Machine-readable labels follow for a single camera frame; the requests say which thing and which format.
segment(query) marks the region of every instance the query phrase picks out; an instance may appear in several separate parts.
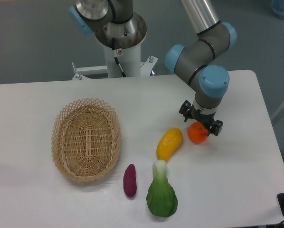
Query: green leafy vegetable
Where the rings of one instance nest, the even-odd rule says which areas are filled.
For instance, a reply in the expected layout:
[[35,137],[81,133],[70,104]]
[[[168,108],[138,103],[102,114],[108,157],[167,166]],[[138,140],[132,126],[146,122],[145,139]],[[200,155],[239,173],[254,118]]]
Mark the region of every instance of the green leafy vegetable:
[[146,197],[148,209],[155,216],[169,217],[176,212],[178,200],[166,177],[166,162],[157,160],[152,165],[152,171],[153,181]]

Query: blue joint cap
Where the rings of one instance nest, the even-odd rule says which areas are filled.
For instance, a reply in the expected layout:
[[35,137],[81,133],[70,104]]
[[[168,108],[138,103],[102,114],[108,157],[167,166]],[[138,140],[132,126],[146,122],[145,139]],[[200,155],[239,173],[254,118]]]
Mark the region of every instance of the blue joint cap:
[[222,66],[210,65],[202,70],[199,77],[202,91],[213,98],[220,98],[227,91],[229,74]]
[[79,30],[84,35],[90,35],[93,31],[89,28],[89,26],[85,23],[85,21],[80,17],[76,9],[72,6],[69,8],[69,15],[75,25],[79,28]]
[[174,74],[178,58],[185,47],[182,44],[173,46],[165,56],[165,66]]
[[229,47],[228,48],[231,48],[237,42],[237,32],[236,32],[236,29],[230,23],[223,22],[222,24],[228,29],[229,36],[230,36],[230,42],[229,42]]

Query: purple sweet potato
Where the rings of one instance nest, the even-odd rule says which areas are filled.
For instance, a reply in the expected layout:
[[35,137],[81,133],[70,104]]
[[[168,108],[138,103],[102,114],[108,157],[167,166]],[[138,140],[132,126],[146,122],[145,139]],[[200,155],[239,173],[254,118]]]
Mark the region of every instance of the purple sweet potato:
[[129,198],[134,197],[137,192],[136,168],[133,164],[130,164],[125,170],[123,188],[125,195]]

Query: toy vegetable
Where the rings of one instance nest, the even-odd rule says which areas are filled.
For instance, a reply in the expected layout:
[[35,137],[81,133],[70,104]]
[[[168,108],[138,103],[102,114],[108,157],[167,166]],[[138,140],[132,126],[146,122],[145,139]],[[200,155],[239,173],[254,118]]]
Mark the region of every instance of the toy vegetable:
[[136,168],[130,164],[123,177],[123,189],[127,197],[132,198],[137,192]]
[[170,128],[161,138],[157,146],[157,157],[168,161],[182,143],[182,131],[179,128]]
[[148,188],[146,197],[148,209],[155,216],[169,217],[176,212],[178,199],[166,178],[166,162],[157,160],[152,165],[152,171],[153,181]]

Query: gray floor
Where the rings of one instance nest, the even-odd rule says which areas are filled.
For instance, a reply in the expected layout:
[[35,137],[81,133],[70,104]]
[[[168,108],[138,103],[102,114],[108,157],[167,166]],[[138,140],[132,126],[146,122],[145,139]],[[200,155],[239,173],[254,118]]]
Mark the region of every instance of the gray floor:
[[[72,61],[77,67],[105,64],[94,37],[82,35],[70,20],[68,8],[74,2],[0,2],[0,84],[70,80]],[[212,2],[220,19],[238,33],[237,44],[213,63],[253,70],[271,115],[284,100],[284,21],[273,14],[270,0]],[[159,58],[155,71],[170,74],[163,63],[169,48],[197,39],[180,1],[134,0],[134,10],[148,26],[142,60],[154,55]],[[284,117],[274,130],[284,158]]]

